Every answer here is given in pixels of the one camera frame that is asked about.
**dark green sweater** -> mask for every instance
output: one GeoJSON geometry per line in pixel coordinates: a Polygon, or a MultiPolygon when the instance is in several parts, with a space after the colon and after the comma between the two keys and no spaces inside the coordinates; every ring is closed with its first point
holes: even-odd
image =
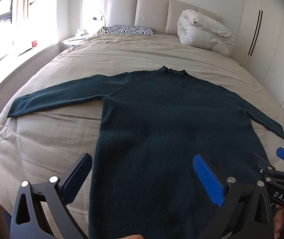
{"type": "Polygon", "coordinates": [[[279,123],[236,93],[166,67],[55,85],[15,99],[8,117],[92,99],[102,99],[103,111],[90,239],[195,239],[218,206],[193,170],[194,155],[204,154],[225,175],[254,183],[259,175],[249,156],[267,156],[250,118],[284,138],[279,123]]]}

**black label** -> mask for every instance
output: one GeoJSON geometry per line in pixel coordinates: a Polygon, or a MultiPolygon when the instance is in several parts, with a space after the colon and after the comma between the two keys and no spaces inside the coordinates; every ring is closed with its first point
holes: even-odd
{"type": "Polygon", "coordinates": [[[271,188],[268,192],[269,197],[279,200],[284,203],[284,192],[277,190],[275,188],[271,188]]]}

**folded white duvet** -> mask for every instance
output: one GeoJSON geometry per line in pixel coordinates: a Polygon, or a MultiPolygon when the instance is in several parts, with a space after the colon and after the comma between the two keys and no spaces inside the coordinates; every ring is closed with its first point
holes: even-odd
{"type": "Polygon", "coordinates": [[[234,35],[219,22],[197,11],[185,10],[177,23],[182,44],[208,49],[227,56],[227,44],[234,45],[234,35]]]}

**sweater sleeve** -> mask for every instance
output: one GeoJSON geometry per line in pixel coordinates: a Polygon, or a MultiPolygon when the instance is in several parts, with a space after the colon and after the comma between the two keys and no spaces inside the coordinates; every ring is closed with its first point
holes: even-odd
{"type": "Polygon", "coordinates": [[[244,109],[252,120],[256,121],[269,131],[272,131],[274,134],[284,139],[283,127],[278,122],[265,115],[263,112],[244,100],[238,94],[231,92],[223,87],[221,88],[223,89],[226,96],[230,98],[236,105],[244,109]]]}
{"type": "Polygon", "coordinates": [[[102,96],[112,96],[124,87],[127,80],[128,73],[126,72],[114,76],[97,74],[50,86],[16,98],[7,117],[19,117],[98,99],[102,96]]]}

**sweater collar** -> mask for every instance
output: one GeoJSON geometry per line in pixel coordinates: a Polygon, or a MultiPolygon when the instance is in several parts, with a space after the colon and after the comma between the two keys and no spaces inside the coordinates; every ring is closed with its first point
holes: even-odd
{"type": "Polygon", "coordinates": [[[191,84],[194,83],[196,80],[195,77],[189,75],[185,70],[177,71],[171,68],[167,68],[166,66],[163,66],[162,68],[156,71],[159,72],[161,76],[170,79],[174,82],[191,84]]]}

